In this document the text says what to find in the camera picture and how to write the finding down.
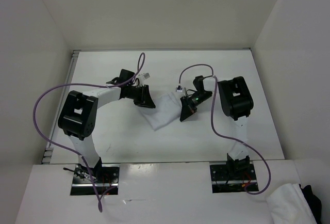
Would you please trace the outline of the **black cloth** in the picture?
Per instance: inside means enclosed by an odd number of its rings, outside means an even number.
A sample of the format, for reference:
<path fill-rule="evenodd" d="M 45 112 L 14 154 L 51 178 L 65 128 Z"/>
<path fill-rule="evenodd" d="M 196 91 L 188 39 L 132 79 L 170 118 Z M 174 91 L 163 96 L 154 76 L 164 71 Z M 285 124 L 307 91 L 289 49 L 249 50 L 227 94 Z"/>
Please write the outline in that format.
<path fill-rule="evenodd" d="M 311 212 L 316 220 L 317 224 L 321 224 L 322 216 L 322 202 L 321 200 L 313 193 L 311 185 L 307 185 L 301 188 L 301 191 L 311 209 Z"/>

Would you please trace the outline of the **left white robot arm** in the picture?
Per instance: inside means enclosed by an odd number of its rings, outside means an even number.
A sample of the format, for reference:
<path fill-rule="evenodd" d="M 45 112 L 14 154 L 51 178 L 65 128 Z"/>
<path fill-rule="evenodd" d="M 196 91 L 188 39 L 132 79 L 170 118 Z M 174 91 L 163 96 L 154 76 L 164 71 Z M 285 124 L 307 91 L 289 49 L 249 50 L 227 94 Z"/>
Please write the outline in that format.
<path fill-rule="evenodd" d="M 92 139 L 97 110 L 123 98 L 132 99 L 138 107 L 156 107 L 149 86 L 140 79 L 135 83 L 133 76 L 134 72 L 122 69 L 120 75 L 109 82 L 109 88 L 96 88 L 87 92 L 72 90 L 65 100 L 58 126 L 79 153 L 80 173 L 84 173 L 90 182 L 98 182 L 104 177 L 102 159 L 96 152 Z"/>

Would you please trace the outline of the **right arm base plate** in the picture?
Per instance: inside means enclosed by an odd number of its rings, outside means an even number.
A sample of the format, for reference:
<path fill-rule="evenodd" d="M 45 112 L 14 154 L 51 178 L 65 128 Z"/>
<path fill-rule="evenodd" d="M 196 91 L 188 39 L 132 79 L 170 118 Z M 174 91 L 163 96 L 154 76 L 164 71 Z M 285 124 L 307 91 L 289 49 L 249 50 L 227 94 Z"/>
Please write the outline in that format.
<path fill-rule="evenodd" d="M 259 191 L 256 173 L 253 163 L 242 172 L 230 174 L 225 162 L 210 163 L 210 177 L 212 192 L 217 193 L 239 193 L 248 191 L 256 193 Z"/>

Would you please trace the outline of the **white cloth pile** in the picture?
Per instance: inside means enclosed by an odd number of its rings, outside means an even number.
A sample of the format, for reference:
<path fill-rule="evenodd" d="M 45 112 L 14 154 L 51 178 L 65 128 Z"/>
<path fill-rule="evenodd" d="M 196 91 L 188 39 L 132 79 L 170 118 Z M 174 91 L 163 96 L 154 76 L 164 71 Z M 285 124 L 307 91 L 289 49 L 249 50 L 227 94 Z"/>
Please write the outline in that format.
<path fill-rule="evenodd" d="M 284 184 L 266 198 L 273 223 L 317 223 L 299 184 Z"/>

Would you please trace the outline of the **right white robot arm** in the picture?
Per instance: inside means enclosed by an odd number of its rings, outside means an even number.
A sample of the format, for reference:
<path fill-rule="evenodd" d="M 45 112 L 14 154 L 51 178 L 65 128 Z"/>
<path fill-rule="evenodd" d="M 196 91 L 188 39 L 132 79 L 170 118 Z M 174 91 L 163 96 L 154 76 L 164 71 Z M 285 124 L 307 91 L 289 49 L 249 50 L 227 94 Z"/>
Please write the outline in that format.
<path fill-rule="evenodd" d="M 181 114 L 183 122 L 197 112 L 197 106 L 212 97 L 212 91 L 204 88 L 207 77 L 202 75 L 195 77 L 193 85 L 195 90 L 192 95 L 180 98 Z M 225 116 L 230 117 L 235 125 L 234 137 L 247 141 L 246 123 L 254 102 L 244 77 L 238 76 L 230 80 L 217 82 L 220 94 L 221 108 Z M 249 167 L 250 157 L 246 146 L 237 142 L 227 153 L 226 173 L 231 179 L 238 179 Z"/>

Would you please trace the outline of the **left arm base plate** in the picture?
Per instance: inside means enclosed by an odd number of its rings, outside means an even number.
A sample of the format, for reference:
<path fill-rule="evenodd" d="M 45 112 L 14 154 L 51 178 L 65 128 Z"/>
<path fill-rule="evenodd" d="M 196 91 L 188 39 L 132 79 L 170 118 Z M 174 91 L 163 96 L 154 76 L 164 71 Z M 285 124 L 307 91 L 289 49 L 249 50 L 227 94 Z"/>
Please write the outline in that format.
<path fill-rule="evenodd" d="M 117 195 L 120 166 L 116 164 L 103 164 L 102 170 L 103 175 L 100 179 L 93 178 L 97 193 L 99 195 L 102 195 L 103 193 L 105 193 L 105 195 Z M 79 165 L 76 165 L 74 170 L 69 169 L 69 171 L 74 173 L 70 192 L 71 196 L 94 195 L 95 192 L 90 177 L 87 173 L 81 173 L 79 171 Z"/>

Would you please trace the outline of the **white skirt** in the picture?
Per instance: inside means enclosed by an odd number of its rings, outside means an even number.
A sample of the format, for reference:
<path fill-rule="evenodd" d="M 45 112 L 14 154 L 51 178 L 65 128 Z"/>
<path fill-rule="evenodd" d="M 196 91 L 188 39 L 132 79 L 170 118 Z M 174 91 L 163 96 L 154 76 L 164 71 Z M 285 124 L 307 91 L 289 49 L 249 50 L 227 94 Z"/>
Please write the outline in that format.
<path fill-rule="evenodd" d="M 176 120 L 181 113 L 181 104 L 173 92 L 166 93 L 155 101 L 156 108 L 141 108 L 140 114 L 153 131 L 157 131 Z"/>

